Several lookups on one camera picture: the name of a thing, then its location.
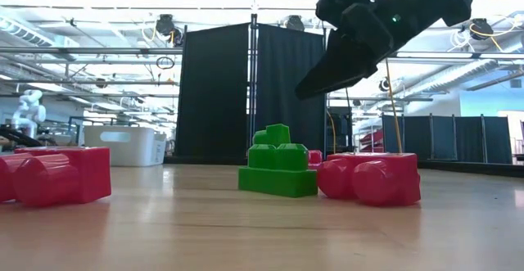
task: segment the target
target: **white storage bin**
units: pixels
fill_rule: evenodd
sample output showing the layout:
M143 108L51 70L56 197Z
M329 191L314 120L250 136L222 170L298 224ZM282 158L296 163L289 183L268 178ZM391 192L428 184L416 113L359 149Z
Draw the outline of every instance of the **white storage bin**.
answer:
M151 128L85 126L86 147L109 147L111 165L150 166L164 163L165 135Z

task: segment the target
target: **stacked green blocks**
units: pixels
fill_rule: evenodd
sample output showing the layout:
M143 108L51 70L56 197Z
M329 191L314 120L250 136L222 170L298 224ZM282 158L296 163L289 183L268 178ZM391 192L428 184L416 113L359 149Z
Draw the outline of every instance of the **stacked green blocks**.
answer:
M238 189L288 197L317 195L317 174L308 170L308 150L290 141L283 124L257 132L248 165L238 171Z

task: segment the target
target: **black curtain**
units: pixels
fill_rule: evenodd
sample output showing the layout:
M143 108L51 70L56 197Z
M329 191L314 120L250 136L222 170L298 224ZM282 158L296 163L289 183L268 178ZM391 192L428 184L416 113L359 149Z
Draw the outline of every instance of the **black curtain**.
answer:
M399 130L400 141L402 142L402 150L405 151L404 141L404 118L400 117ZM382 132L384 133L384 151L398 153L399 145L396 140L395 117L391 115L384 115L382 117Z
M431 129L429 116L404 117L405 152L416 153L419 160L431 158Z
M324 151L325 96L299 101L296 85L324 53L323 36L259 25L255 129L289 126L291 141Z
M463 162L484 162L482 120L480 117L457 117L457 157Z
M513 156L509 139L508 118L484 117L484 127L488 163L511 165Z
M433 159L457 160L453 118L433 116Z
M248 25L187 33L176 155L192 163L241 163L247 144Z

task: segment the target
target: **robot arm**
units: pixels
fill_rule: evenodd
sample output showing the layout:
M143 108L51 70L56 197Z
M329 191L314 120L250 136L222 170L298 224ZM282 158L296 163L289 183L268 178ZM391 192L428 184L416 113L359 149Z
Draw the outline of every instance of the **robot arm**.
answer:
M377 71L377 63L439 19L471 18L472 0L319 0L316 15L334 25L321 61L296 88L307 98L350 87Z

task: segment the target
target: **red building block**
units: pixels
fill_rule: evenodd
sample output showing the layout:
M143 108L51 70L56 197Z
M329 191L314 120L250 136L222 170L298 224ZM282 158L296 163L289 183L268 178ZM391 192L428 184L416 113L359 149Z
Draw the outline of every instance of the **red building block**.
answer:
M27 153L0 156L0 202L16 199L12 175L22 162L30 157Z
M309 151L308 169L318 169L322 164L322 159L321 151Z
M420 201L414 154L344 153L327 157L318 186L330 198L358 198L370 206L411 206Z
M17 197L27 206L88 203L111 194L107 147L24 148L34 157L12 175Z

